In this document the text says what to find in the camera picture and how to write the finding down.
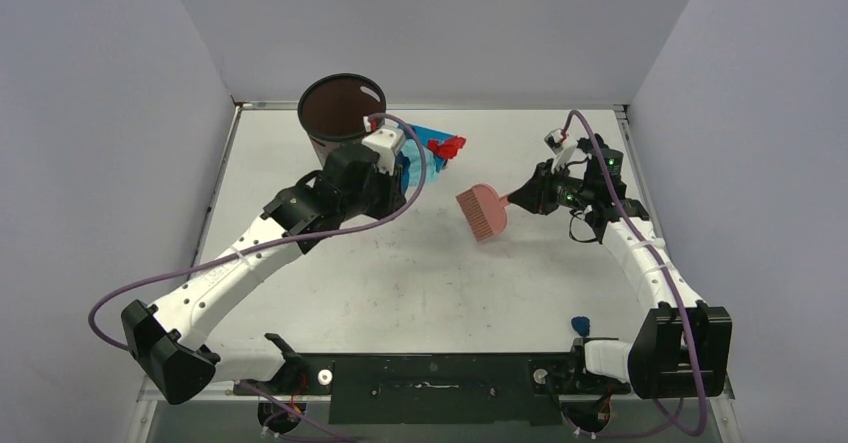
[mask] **screw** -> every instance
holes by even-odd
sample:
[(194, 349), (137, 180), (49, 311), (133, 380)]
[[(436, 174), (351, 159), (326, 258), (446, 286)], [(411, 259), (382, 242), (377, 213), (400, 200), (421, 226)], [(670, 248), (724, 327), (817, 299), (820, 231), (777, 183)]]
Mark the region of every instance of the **screw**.
[(545, 378), (548, 376), (548, 371), (544, 368), (539, 368), (538, 370), (533, 372), (533, 381), (540, 385), (545, 384)]
[(333, 372), (330, 370), (321, 370), (318, 372), (318, 383), (322, 386), (327, 386), (333, 381)]

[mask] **small blue object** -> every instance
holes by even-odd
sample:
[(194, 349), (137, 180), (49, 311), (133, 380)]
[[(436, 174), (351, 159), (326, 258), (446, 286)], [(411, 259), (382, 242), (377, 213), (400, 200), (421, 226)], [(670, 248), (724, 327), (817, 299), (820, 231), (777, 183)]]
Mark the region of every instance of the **small blue object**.
[(585, 316), (575, 316), (571, 319), (571, 327), (578, 335), (586, 338), (589, 336), (589, 318)]

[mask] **gray wall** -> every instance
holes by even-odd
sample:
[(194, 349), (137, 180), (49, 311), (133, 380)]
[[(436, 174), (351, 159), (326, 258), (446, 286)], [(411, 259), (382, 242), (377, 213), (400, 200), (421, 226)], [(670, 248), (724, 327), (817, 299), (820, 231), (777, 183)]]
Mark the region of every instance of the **gray wall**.
[(848, 0), (691, 0), (630, 114), (747, 441), (845, 441)]
[(238, 100), (341, 71), (394, 102), (628, 102), (688, 0), (182, 0)]
[(141, 371), (86, 313), (189, 263), (232, 104), (179, 0), (0, 0), (0, 28), (0, 440), (122, 441)]

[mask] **wire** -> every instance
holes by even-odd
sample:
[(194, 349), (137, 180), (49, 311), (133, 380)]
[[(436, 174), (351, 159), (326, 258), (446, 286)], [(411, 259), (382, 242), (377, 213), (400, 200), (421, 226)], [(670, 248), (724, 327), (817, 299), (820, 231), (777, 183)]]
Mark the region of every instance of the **wire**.
[[(568, 117), (565, 120), (565, 126), (563, 127), (563, 133), (568, 131), (568, 127), (571, 125), (571, 119), (573, 117), (577, 117), (580, 120), (580, 123), (583, 125), (583, 128), (586, 130), (586, 133), (589, 135), (589, 141), (592, 143), (592, 148), (595, 152), (595, 155), (603, 161), (603, 153), (601, 152), (601, 147), (598, 144), (598, 140), (595, 137), (595, 133), (592, 131), (592, 127), (589, 126), (589, 122), (586, 121), (586, 117), (583, 116), (577, 110), (571, 110), (568, 113)], [(624, 211), (624, 206), (621, 203), (621, 200), (618, 198), (618, 195), (615, 192), (615, 186), (612, 183), (612, 177), (610, 176), (609, 170), (606, 165), (599, 165), (601, 168), (601, 173), (604, 176), (604, 182), (607, 185), (607, 190), (609, 190), (610, 197), (613, 200), (614, 206), (618, 214), (621, 216), (621, 219), (633, 233), (637, 240), (640, 242), (644, 242), (645, 237), (636, 228), (636, 225), (633, 224), (633, 221), (627, 216), (627, 213)], [(657, 407), (660, 409), (660, 412), (668, 418), (668, 425), (674, 425), (683, 433), (689, 436), (699, 436), (704, 432), (707, 427), (707, 395), (706, 390), (704, 389), (704, 380), (701, 377), (701, 365), (698, 362), (698, 354), (695, 350), (695, 338), (692, 333), (692, 323), (689, 321), (689, 315), (686, 313), (686, 307), (683, 304), (683, 298), (680, 296), (680, 291), (677, 289), (677, 285), (674, 283), (674, 277), (671, 275), (668, 267), (663, 261), (662, 256), (659, 251), (654, 248), (653, 245), (645, 245), (645, 249), (651, 253), (651, 256), (660, 266), (660, 271), (665, 278), (666, 283), (668, 283), (669, 290), (671, 290), (671, 294), (674, 297), (674, 302), (677, 304), (677, 308), (680, 310), (680, 321), (683, 324), (683, 339), (686, 342), (686, 350), (689, 353), (689, 364), (692, 367), (692, 373), (695, 377), (695, 392), (698, 395), (698, 424), (694, 429), (683, 426), (683, 423), (678, 420), (679, 411), (675, 415), (670, 415), (668, 410), (665, 409), (664, 406), (658, 401), (654, 400)], [(683, 399), (680, 399), (680, 403), (678, 404), (678, 408), (682, 410), (683, 408)], [(658, 426), (654, 428), (654, 430), (649, 430), (648, 434), (636, 434), (636, 433), (624, 433), (624, 434), (616, 434), (616, 435), (603, 435), (605, 438), (641, 438), (644, 436), (651, 436), (659, 433), (660, 431), (668, 428), (666, 425)]]
[(583, 218), (580, 218), (581, 216), (583, 216), (583, 212), (577, 211), (577, 210), (571, 210), (571, 211), (568, 212), (568, 214), (571, 215), (571, 220), (568, 222), (568, 237), (569, 238), (576, 241), (577, 243), (594, 243), (594, 242), (598, 241), (597, 237), (591, 238), (591, 239), (588, 239), (588, 240), (578, 240), (574, 236), (574, 233), (572, 232), (572, 226), (574, 225), (575, 219), (578, 219), (578, 220), (582, 221), (583, 223), (586, 223), (586, 220), (584, 220)]
[(295, 409), (297, 411), (300, 411), (300, 408), (298, 408), (297, 405), (294, 404), (294, 397), (299, 395), (303, 390), (305, 390), (306, 385), (307, 385), (307, 383), (306, 383), (306, 373), (301, 373), (300, 374), (300, 388), (298, 388), (296, 391), (293, 391), (292, 397), (291, 397), (291, 399), (289, 399), (289, 406), (291, 406), (293, 409)]
[[(674, 415), (673, 415), (674, 418), (678, 418), (681, 413), (683, 413), (683, 398), (681, 398), (677, 402), (677, 408), (675, 408)], [(590, 436), (590, 437), (594, 436), (596, 438), (647, 438), (647, 437), (650, 437), (650, 436), (657, 435), (657, 434), (667, 430), (668, 428), (670, 428), (672, 426), (671, 420), (669, 419), (666, 422), (662, 423), (661, 425), (657, 426), (656, 428), (651, 428), (650, 430), (640, 431), (638, 433), (600, 433), (600, 434), (597, 434), (597, 433), (590, 433), (588, 431), (580, 429), (579, 427), (577, 427), (577, 425), (574, 424), (573, 421), (568, 419), (568, 417), (565, 418), (565, 421), (567, 421), (568, 424), (571, 425), (571, 427), (574, 428), (577, 431), (578, 434), (583, 435), (583, 436)]]
[(605, 419), (609, 422), (609, 420), (612, 419), (612, 388), (610, 385), (607, 385), (607, 392), (609, 392), (609, 396), (607, 396), (607, 401), (604, 403), (604, 406), (601, 407), (601, 411), (599, 413), (603, 413), (606, 408), (607, 414)]
[[(394, 121), (395, 123), (400, 125), (400, 127), (403, 128), (404, 132), (407, 135), (409, 135), (412, 138), (413, 141), (415, 141), (415, 145), (418, 147), (418, 153), (419, 153), (419, 156), (421, 157), (421, 161), (425, 161), (426, 153), (425, 153), (424, 145), (421, 143), (421, 140), (418, 138), (418, 135), (415, 134), (415, 131), (412, 129), (412, 127), (408, 123), (406, 123), (405, 121), (401, 120), (400, 118), (398, 118), (394, 115), (390, 115), (388, 113), (374, 113), (373, 115), (370, 115), (368, 117), (369, 120), (375, 120), (375, 119), (379, 119), (379, 118), (385, 118), (385, 119)], [(383, 219), (380, 219), (380, 220), (377, 220), (377, 221), (372, 221), (372, 222), (364, 224), (364, 225), (354, 226), (354, 227), (351, 227), (351, 228), (343, 228), (343, 229), (331, 230), (331, 231), (319, 231), (319, 232), (315, 232), (315, 233), (307, 233), (307, 234), (304, 234), (304, 235), (286, 236), (286, 237), (283, 237), (283, 238), (278, 238), (276, 240), (271, 240), (271, 241), (268, 241), (268, 242), (265, 242), (265, 243), (261, 243), (261, 244), (256, 245), (256, 246), (251, 246), (250, 248), (242, 250), (241, 254), (242, 255), (248, 255), (248, 254), (256, 253), (257, 251), (262, 251), (262, 250), (266, 250), (268, 248), (274, 248), (276, 246), (285, 245), (285, 244), (288, 244), (288, 243), (295, 243), (295, 242), (299, 242), (299, 241), (318, 240), (318, 239), (323, 239), (323, 238), (330, 238), (330, 237), (333, 237), (333, 236), (350, 235), (352, 233), (359, 233), (360, 231), (372, 230), (374, 228), (383, 226), (386, 223), (394, 220), (398, 216), (402, 215), (404, 212), (406, 212), (406, 210), (408, 210), (412, 206), (413, 203), (415, 203), (415, 200), (418, 199), (418, 195), (421, 194), (422, 188), (424, 188), (424, 183), (426, 182), (426, 180), (427, 180), (427, 174), (426, 174), (426, 172), (422, 171), (421, 177), (418, 179), (418, 186), (415, 187), (415, 190), (412, 192), (412, 195), (410, 195), (410, 197), (406, 201), (406, 203), (403, 206), (401, 206), (400, 208), (398, 208), (394, 213), (392, 213), (391, 215), (389, 215), (389, 216), (387, 216)], [(216, 260), (212, 260), (212, 261), (200, 264), (200, 265), (192, 266), (191, 268), (184, 268), (182, 270), (172, 271), (170, 273), (163, 273), (161, 275), (151, 276), (150, 278), (145, 278), (143, 280), (139, 280), (139, 281), (136, 281), (134, 283), (130, 283), (129, 285), (122, 286), (121, 288), (118, 288), (114, 291), (109, 292), (108, 294), (106, 294), (103, 298), (100, 298), (100, 300), (98, 300), (94, 304), (94, 306), (91, 308), (91, 311), (88, 312), (88, 326), (91, 328), (91, 331), (93, 331), (94, 334), (98, 338), (105, 341), (109, 345), (112, 345), (115, 348), (118, 348), (120, 350), (129, 351), (129, 347), (126, 344), (124, 344), (124, 343), (112, 338), (111, 336), (107, 335), (97, 325), (97, 321), (96, 321), (97, 312), (100, 311), (100, 308), (102, 308), (103, 305), (105, 305), (109, 301), (115, 299), (117, 296), (122, 295), (124, 293), (127, 293), (129, 291), (135, 290), (137, 288), (141, 288), (143, 286), (151, 285), (153, 283), (158, 283), (160, 281), (166, 281), (166, 280), (171, 280), (171, 279), (174, 279), (174, 278), (179, 278), (181, 276), (190, 275), (192, 273), (197, 273), (199, 271), (209, 270), (211, 268), (215, 268), (215, 267), (223, 265), (225, 263), (229, 263), (230, 261), (236, 260), (238, 258), (239, 258), (238, 254), (232, 253), (232, 254), (229, 254), (227, 256), (223, 256), (221, 258), (218, 258)]]
[(325, 424), (323, 424), (319, 421), (313, 420), (312, 418), (306, 416), (303, 413), (298, 413), (297, 411), (289, 408), (289, 406), (287, 404), (283, 403), (282, 401), (274, 398), (270, 394), (265, 393), (264, 391), (260, 390), (259, 388), (255, 387), (255, 386), (253, 386), (249, 383), (245, 383), (244, 381), (238, 381), (238, 382), (236, 382), (236, 386), (240, 386), (240, 387), (244, 388), (245, 390), (253, 393), (254, 395), (268, 400), (268, 403), (271, 403), (272, 405), (274, 405), (277, 408), (279, 408), (280, 410), (282, 410), (281, 412), (276, 412), (273, 415), (269, 416), (265, 420), (265, 423), (262, 424), (263, 427), (267, 427), (268, 423), (270, 423), (277, 415), (282, 415), (283, 413), (288, 413), (289, 415), (297, 418), (298, 420), (305, 421), (306, 423), (309, 423), (310, 425), (312, 425), (315, 428), (323, 431), (324, 433), (327, 433), (328, 435), (331, 435), (331, 436), (334, 437), (334, 438), (317, 438), (317, 439), (310, 438), (308, 440), (303, 440), (301, 438), (307, 438), (307, 437), (305, 437), (305, 436), (287, 436), (287, 435), (281, 434), (280, 438), (282, 438), (282, 439), (288, 439), (290, 441), (316, 441), (316, 442), (327, 442), (327, 443), (334, 442), (334, 441), (343, 441), (343, 442), (349, 442), (349, 443), (355, 443), (356, 442), (356, 438), (352, 438), (350, 436), (345, 436), (345, 435), (339, 433), (338, 431), (330, 428), (329, 426), (327, 426), (327, 425), (325, 425)]
[(589, 161), (589, 157), (587, 156), (586, 158), (583, 158), (582, 160), (569, 161), (568, 163), (565, 164), (565, 167), (568, 168), (569, 166), (582, 165), (583, 163), (587, 163), (588, 161)]
[[(285, 415), (286, 412), (280, 410), (273, 415), (265, 418), (265, 421), (262, 423), (262, 431), (267, 431), (268, 425), (271, 424), (272, 421), (277, 418)], [(339, 438), (316, 438), (311, 436), (295, 436), (295, 435), (287, 435), (285, 433), (277, 433), (277, 437), (281, 440), (285, 441), (302, 441), (302, 442), (315, 442), (315, 443), (335, 443), (335, 442), (344, 442), (345, 440), (341, 440)]]

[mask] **brown cup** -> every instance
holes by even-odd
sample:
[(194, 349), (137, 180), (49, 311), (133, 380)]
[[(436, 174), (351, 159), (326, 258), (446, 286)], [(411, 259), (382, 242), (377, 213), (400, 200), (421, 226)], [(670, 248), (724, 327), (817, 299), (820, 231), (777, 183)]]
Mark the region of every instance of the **brown cup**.
[[(321, 166), (339, 146), (356, 143), (368, 133), (362, 117), (386, 111), (386, 96), (364, 76), (340, 73), (312, 84), (297, 103), (297, 118), (309, 135)], [(377, 121), (377, 127), (383, 119)]]

